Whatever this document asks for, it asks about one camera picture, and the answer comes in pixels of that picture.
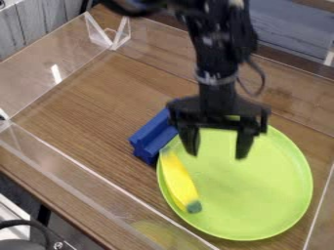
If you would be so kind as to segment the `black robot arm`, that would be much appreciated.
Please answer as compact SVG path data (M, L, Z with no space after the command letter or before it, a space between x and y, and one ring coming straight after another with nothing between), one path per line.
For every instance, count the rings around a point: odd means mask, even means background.
M114 13L144 18L170 8L182 22L196 48L198 94L168 104L190 155L198 155L200 130L238 133L236 158L249 156L253 141L268 131L271 108L238 93L245 87L240 66L261 67L252 60L258 36L252 24L250 0L99 0Z

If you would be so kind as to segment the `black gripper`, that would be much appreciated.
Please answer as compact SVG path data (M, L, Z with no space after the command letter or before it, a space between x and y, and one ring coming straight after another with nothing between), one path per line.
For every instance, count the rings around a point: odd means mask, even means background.
M268 132L271 108L244 98L234 83L210 86L201 84L196 96L168 104L170 123L180 131L186 152L197 156L200 128L238 131L236 158L249 156L254 137Z

